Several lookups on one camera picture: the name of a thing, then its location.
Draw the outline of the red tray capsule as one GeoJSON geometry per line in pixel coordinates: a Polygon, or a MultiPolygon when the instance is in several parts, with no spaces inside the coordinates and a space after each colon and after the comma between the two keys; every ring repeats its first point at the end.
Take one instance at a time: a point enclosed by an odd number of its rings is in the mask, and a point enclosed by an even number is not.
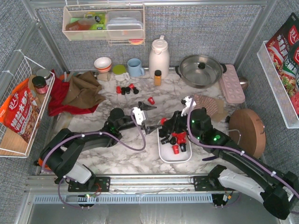
{"type": "Polygon", "coordinates": [[[179,146],[178,145],[173,145],[172,150],[174,154],[179,154],[179,146]]]}
{"type": "Polygon", "coordinates": [[[186,143],[186,132],[172,133],[172,136],[176,138],[176,143],[178,145],[186,143]]]}
{"type": "Polygon", "coordinates": [[[167,118],[162,118],[161,121],[160,121],[161,125],[164,125],[164,123],[165,123],[166,121],[167,121],[167,118]]]}

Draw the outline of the white storage tray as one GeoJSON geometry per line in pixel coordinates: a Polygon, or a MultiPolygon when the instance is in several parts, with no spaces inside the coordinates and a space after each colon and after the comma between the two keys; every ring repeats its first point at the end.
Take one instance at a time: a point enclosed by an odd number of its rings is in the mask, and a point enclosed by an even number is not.
{"type": "Polygon", "coordinates": [[[188,136],[186,135],[186,152],[181,152],[180,146],[179,146],[179,154],[174,154],[172,150],[172,146],[170,143],[161,144],[161,139],[168,138],[169,140],[173,137],[172,134],[166,135],[163,131],[163,125],[161,125],[161,128],[157,130],[157,137],[158,137],[158,151],[160,158],[167,163],[182,163],[187,162],[192,157],[192,147],[191,143],[188,140],[188,136]]]}

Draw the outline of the striped pink cloth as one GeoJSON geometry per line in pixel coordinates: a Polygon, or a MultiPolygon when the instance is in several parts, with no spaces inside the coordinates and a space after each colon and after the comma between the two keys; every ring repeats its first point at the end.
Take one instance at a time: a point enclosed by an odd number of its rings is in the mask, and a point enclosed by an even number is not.
{"type": "Polygon", "coordinates": [[[194,95],[194,101],[196,103],[194,109],[201,109],[204,107],[207,115],[210,116],[211,120],[214,122],[220,122],[228,114],[224,109],[224,101],[221,99],[196,94],[194,95]]]}

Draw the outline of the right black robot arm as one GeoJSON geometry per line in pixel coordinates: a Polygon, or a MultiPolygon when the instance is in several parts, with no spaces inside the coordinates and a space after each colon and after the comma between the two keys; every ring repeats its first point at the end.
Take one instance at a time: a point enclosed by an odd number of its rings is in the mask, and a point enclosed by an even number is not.
{"type": "Polygon", "coordinates": [[[218,165],[209,173],[211,185],[240,191],[262,203],[274,217],[287,219],[299,200],[299,179],[294,173],[275,170],[246,153],[228,135],[213,127],[205,108],[189,110],[184,116],[176,111],[161,122],[165,132],[185,132],[194,144],[245,173],[238,175],[218,165]]]}

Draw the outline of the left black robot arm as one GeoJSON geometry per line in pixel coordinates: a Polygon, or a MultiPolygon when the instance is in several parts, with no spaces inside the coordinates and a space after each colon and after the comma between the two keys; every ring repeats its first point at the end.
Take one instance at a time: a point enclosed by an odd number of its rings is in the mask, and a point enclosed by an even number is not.
{"type": "Polygon", "coordinates": [[[143,102],[139,102],[130,115],[125,115],[121,108],[114,108],[104,126],[95,132],[76,133],[64,128],[42,150],[38,164],[57,176],[56,183],[67,178],[90,189],[96,183],[96,175],[88,167],[78,163],[81,152],[121,143],[122,130],[136,127],[142,137],[152,133],[158,126],[147,126],[145,120],[146,112],[154,109],[155,106],[143,102]]]}

